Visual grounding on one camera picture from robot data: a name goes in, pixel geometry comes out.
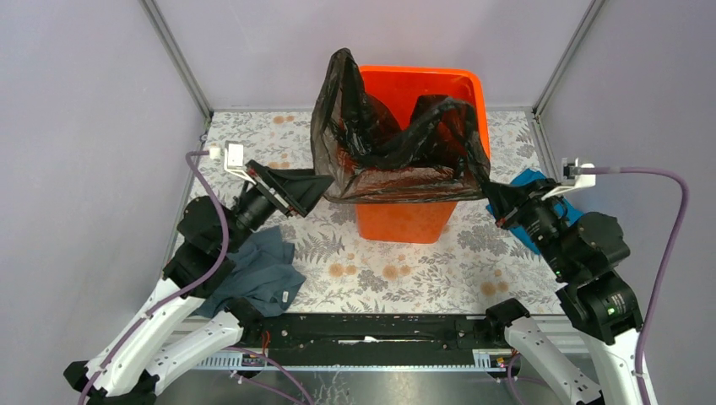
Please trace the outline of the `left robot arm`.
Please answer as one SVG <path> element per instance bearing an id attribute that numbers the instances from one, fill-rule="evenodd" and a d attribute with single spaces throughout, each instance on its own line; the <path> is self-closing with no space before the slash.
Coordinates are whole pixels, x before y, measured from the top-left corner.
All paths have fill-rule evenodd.
<path id="1" fill-rule="evenodd" d="M 181 340 L 166 341 L 230 275 L 228 257 L 279 211 L 307 216 L 334 179 L 313 169 L 274 170 L 251 160 L 240 175 L 245 183 L 233 208 L 217 198 L 194 163 L 187 163 L 205 195 L 192 200 L 177 226 L 183 243 L 165 265 L 147 300 L 119 335 L 89 360 L 63 372 L 79 392 L 80 404 L 153 404 L 156 398 L 212 354 L 238 343 L 250 347 L 262 335 L 257 311 L 238 300 Z"/>

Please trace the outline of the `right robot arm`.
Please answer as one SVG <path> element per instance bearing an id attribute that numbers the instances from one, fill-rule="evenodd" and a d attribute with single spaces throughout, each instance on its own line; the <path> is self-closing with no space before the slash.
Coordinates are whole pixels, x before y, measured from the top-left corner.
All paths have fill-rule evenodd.
<path id="1" fill-rule="evenodd" d="M 481 187 L 496 226 L 523 229 L 562 285 L 556 296 L 589 351 L 598 375 L 591 381 L 541 331 L 516 299 L 486 311 L 485 339 L 514 349 L 563 404 L 651 404 L 638 340 L 646 325 L 636 295 L 617 274 L 630 254 L 617 219 L 589 212 L 568 222 L 561 186 L 538 179 L 523 186 L 488 181 Z"/>

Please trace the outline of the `black plastic trash bag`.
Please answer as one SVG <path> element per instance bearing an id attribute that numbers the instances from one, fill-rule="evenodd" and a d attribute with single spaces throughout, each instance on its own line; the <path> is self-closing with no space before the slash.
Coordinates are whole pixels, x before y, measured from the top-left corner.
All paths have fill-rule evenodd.
<path id="1" fill-rule="evenodd" d="M 466 110 L 468 130 L 473 132 L 476 120 L 473 107 L 451 98 L 439 102 L 403 130 L 393 113 L 367 93 L 350 50 L 337 50 L 329 59 L 310 124 L 314 167 L 317 173 L 334 178 L 325 197 L 334 203 L 377 203 L 386 191 L 362 185 L 361 176 L 371 169 L 397 170 L 416 161 L 442 114 L 460 107 Z M 472 195 L 459 193 L 456 201 L 483 198 L 481 186 L 489 181 L 490 171 L 481 173 L 479 162 L 478 154 L 470 151 L 466 165 L 475 176 L 478 189 Z"/>

